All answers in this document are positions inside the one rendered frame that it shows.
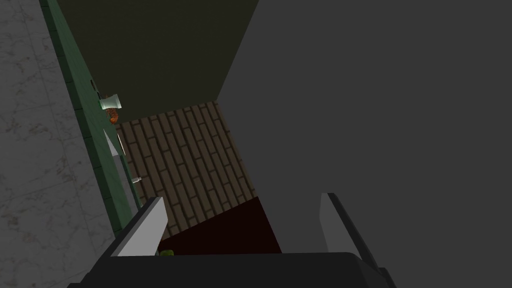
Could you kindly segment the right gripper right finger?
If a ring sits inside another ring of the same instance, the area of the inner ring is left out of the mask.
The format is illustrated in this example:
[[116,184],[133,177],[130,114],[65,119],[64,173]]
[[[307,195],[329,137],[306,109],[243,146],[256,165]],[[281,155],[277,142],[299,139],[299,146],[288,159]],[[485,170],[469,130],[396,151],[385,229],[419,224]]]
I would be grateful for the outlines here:
[[372,269],[379,267],[335,193],[322,193],[319,220],[330,253],[353,253]]

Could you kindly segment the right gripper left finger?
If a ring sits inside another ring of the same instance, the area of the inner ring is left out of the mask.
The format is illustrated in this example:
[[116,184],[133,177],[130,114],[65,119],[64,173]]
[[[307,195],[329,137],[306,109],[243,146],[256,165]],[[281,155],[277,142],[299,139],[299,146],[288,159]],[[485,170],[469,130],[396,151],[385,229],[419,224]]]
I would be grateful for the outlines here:
[[168,225],[162,197],[151,197],[108,247],[110,257],[154,256]]

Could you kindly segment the pale green cup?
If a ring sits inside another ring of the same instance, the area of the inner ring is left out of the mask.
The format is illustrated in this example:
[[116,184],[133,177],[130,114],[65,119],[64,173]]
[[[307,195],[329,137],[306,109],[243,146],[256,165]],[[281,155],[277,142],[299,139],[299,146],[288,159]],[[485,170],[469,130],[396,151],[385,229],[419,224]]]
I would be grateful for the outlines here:
[[119,100],[119,96],[117,94],[114,94],[109,97],[101,98],[101,99],[99,99],[98,103],[102,110],[121,109],[122,108],[122,105]]

